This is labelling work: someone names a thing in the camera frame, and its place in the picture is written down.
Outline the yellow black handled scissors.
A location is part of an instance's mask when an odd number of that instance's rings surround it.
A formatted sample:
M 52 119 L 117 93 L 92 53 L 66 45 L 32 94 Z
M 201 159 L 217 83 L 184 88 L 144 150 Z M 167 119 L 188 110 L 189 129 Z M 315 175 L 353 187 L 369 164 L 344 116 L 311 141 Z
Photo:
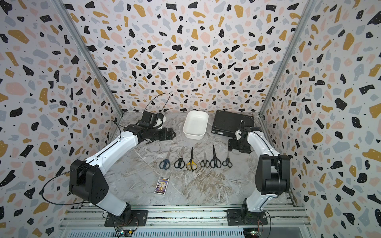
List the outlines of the yellow black handled scissors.
M 186 164 L 186 169 L 188 171 L 192 171 L 192 172 L 197 169 L 197 164 L 195 163 L 195 161 L 193 159 L 194 159 L 193 148 L 191 148 L 190 160 Z

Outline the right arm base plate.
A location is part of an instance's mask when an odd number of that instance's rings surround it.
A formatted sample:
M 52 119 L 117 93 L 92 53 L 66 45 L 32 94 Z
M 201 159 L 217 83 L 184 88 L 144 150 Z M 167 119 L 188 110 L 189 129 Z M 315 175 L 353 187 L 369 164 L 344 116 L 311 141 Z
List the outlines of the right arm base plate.
M 228 209 L 226 215 L 229 226 L 268 225 L 267 216 L 264 212 L 254 213 L 243 208 Z

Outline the white plastic storage box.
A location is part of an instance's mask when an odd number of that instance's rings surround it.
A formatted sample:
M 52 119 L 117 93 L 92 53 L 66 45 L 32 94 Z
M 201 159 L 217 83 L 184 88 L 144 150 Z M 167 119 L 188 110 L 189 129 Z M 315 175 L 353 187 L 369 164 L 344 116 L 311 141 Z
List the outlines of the white plastic storage box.
M 190 111 L 187 114 L 183 133 L 186 138 L 194 140 L 202 140 L 206 133 L 209 115 L 207 112 Z

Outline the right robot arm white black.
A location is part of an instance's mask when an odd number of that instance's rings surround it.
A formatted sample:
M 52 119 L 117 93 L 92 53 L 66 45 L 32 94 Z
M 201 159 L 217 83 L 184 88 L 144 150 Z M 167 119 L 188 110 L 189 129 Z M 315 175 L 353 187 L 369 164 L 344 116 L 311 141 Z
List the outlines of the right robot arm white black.
M 245 224 L 257 221 L 266 224 L 265 206 L 290 188 L 290 158 L 277 152 L 260 128 L 242 126 L 235 135 L 235 139 L 229 140 L 228 150 L 255 152 L 259 159 L 255 173 L 256 187 L 244 200 L 239 217 Z

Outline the blue handled scissors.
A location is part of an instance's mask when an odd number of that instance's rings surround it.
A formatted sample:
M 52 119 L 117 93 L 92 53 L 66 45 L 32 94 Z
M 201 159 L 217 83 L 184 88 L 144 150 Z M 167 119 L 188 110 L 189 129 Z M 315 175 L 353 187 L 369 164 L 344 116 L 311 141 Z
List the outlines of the blue handled scissors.
M 162 169 L 162 170 L 167 170 L 171 166 L 171 163 L 170 163 L 170 160 L 169 160 L 171 149 L 172 148 L 170 147 L 170 149 L 169 149 L 169 151 L 167 153 L 166 158 L 163 161 L 161 161 L 160 164 L 159 164 L 159 168 Z

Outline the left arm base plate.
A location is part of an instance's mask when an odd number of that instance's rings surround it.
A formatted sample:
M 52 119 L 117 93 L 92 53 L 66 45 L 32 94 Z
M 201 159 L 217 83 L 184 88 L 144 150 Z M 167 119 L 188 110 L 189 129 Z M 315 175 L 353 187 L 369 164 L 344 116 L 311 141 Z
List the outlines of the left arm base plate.
M 105 227 L 128 227 L 128 226 L 145 226 L 148 217 L 148 210 L 128 210 L 122 213 L 121 216 L 108 214 Z

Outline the short black handled scissors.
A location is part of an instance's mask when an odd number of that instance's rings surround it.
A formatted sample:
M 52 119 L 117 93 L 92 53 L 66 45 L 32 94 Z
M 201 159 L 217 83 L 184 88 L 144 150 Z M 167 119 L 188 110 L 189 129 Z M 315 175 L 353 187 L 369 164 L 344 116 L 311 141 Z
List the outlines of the short black handled scissors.
M 233 167 L 233 164 L 230 160 L 230 151 L 227 151 L 227 157 L 226 159 L 222 162 L 222 166 L 224 167 L 229 167 L 229 168 L 232 168 Z

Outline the black handled large scissors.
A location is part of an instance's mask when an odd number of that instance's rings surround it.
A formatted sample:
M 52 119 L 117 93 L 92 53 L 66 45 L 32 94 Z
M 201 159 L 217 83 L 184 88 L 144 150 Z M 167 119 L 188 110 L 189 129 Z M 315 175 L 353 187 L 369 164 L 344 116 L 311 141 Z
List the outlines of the black handled large scissors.
M 183 146 L 182 147 L 182 150 L 181 150 L 181 153 L 180 153 L 180 157 L 175 161 L 174 163 L 174 167 L 176 169 L 183 169 L 184 166 L 185 166 L 185 162 L 184 162 L 184 152 L 185 152 L 185 147 Z

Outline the all black scissors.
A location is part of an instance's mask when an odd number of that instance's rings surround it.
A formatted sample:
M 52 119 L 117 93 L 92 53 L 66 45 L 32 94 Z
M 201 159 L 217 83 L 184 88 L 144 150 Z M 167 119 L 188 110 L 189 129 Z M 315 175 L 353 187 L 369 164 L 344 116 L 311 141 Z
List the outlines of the all black scissors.
M 213 169 L 222 167 L 222 162 L 217 158 L 216 150 L 214 146 L 213 146 L 213 158 L 210 160 L 210 167 Z

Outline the small black scissors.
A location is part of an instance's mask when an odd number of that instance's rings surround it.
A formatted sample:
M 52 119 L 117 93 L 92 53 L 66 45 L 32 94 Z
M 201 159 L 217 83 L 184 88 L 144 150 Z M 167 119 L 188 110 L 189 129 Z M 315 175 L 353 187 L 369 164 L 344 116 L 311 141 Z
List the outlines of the small black scissors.
M 200 166 L 202 168 L 209 168 L 210 167 L 210 161 L 207 160 L 206 152 L 204 152 L 204 157 L 200 162 Z

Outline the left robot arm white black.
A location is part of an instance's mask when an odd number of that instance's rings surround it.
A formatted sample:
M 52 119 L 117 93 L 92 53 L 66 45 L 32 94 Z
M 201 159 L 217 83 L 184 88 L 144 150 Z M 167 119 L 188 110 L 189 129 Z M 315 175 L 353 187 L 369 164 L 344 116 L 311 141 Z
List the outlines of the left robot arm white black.
M 135 124 L 127 126 L 111 144 L 84 161 L 75 160 L 70 166 L 69 191 L 77 197 L 117 216 L 127 216 L 130 205 L 109 191 L 104 177 L 107 171 L 129 150 L 145 140 L 173 140 L 172 128 L 145 128 Z

